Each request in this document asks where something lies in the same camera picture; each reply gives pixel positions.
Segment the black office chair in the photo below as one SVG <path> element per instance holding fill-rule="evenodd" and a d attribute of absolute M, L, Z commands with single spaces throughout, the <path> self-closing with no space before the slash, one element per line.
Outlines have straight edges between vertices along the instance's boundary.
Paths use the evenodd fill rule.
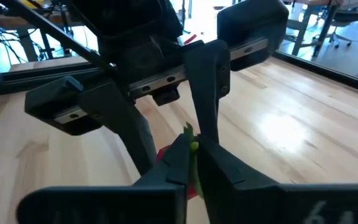
<path fill-rule="evenodd" d="M 313 14 L 317 15 L 316 23 L 319 20 L 324 20 L 324 25 L 321 33 L 312 38 L 312 43 L 316 44 L 314 48 L 314 55 L 317 56 L 321 50 L 322 44 L 325 39 L 329 39 L 329 43 L 334 43 L 334 48 L 337 49 L 340 45 L 340 40 L 346 41 L 346 46 L 352 45 L 352 40 L 343 37 L 336 33 L 338 27 L 346 27 L 353 22 L 358 22 L 358 10 L 357 9 L 338 9 L 331 15 L 331 9 L 328 7 L 322 7 L 321 12 L 317 9 L 313 10 Z"/>

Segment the red strawberry with leafy top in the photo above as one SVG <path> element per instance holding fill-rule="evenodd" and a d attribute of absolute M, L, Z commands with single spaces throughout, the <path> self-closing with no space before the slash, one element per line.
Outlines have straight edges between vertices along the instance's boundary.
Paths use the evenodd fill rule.
<path fill-rule="evenodd" d="M 199 149 L 199 142 L 194 136 L 194 129 L 190 123 L 186 123 L 183 127 L 183 133 L 190 138 L 190 185 L 188 187 L 188 200 L 199 196 L 204 199 L 200 178 L 198 175 L 197 152 Z"/>

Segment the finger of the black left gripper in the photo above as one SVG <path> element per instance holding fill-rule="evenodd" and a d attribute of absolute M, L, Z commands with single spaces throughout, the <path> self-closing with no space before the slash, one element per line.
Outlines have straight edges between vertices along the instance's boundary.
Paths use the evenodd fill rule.
<path fill-rule="evenodd" d="M 219 99 L 229 91 L 229 48 L 214 40 L 187 52 L 183 63 L 201 134 L 218 143 Z"/>
<path fill-rule="evenodd" d="M 149 123 L 116 83 L 109 82 L 81 93 L 79 106 L 119 135 L 139 174 L 146 174 L 154 166 L 157 153 Z"/>

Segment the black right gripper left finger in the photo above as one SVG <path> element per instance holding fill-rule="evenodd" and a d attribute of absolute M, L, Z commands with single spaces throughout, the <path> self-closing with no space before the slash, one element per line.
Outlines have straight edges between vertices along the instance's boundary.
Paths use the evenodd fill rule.
<path fill-rule="evenodd" d="M 19 224 L 186 224 L 190 144 L 180 134 L 162 158 L 127 186 L 47 187 L 17 206 Z"/>

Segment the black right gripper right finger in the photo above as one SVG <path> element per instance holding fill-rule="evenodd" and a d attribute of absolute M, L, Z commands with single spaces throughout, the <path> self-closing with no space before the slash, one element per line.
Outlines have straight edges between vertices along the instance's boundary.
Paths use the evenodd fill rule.
<path fill-rule="evenodd" d="M 358 184 L 281 184 L 218 143 L 198 140 L 211 224 L 358 224 Z"/>

